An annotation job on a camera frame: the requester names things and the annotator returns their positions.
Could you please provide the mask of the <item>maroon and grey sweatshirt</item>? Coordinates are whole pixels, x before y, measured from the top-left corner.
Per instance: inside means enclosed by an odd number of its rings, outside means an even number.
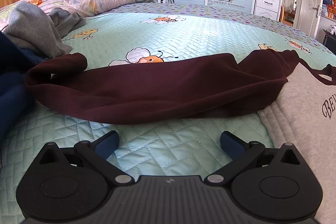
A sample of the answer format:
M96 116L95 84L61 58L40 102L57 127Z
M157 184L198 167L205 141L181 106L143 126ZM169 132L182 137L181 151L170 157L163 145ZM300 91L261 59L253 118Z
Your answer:
M88 69L75 53L43 62L26 87L75 118L140 124L260 114L274 147L228 185L139 176L112 185L71 148L46 143L17 188L25 223L335 223L335 67L255 50Z

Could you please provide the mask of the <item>dark clothes pile on chair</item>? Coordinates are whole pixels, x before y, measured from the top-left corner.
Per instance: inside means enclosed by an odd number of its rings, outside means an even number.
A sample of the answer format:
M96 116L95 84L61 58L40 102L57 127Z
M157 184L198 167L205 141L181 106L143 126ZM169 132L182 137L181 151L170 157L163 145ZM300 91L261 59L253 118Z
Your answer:
M325 32L325 37L322 43L327 49L329 49L333 54L336 55L335 28L336 25L331 25L329 30L323 30Z

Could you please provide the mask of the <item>blue garment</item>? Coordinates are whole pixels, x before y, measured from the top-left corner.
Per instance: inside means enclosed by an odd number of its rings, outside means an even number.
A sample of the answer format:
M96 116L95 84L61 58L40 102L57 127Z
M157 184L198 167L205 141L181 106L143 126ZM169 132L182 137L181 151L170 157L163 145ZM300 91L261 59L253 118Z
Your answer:
M25 88L26 73L47 59L42 53L20 49L1 34L1 139L33 103Z

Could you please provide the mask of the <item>mint quilted bee bedspread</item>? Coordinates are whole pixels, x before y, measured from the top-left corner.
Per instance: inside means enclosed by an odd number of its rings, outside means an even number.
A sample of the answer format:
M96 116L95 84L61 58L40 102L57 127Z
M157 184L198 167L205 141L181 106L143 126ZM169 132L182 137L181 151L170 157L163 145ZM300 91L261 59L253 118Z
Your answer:
M260 48L296 50L315 69L335 64L332 52L299 30L244 12L197 5L125 5L89 17L64 43L87 58L89 69L114 60L134 63L146 54L173 61L231 53L240 61ZM80 120L36 104L1 143L1 223L23 221L15 192L45 143L72 147L112 130L118 132L120 145L109 162L134 178L212 173L229 162L219 145L225 130L246 141L273 144L257 114L124 126Z

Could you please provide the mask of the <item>grey garment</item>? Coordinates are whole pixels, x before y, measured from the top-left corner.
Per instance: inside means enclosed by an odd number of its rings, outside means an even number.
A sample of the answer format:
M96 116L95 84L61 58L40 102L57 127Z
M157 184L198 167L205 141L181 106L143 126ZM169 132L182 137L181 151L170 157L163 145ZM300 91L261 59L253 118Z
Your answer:
M46 14L36 5L20 2L3 33L19 48L53 59L70 53L72 48L63 44L62 38L85 24L77 12L57 7Z

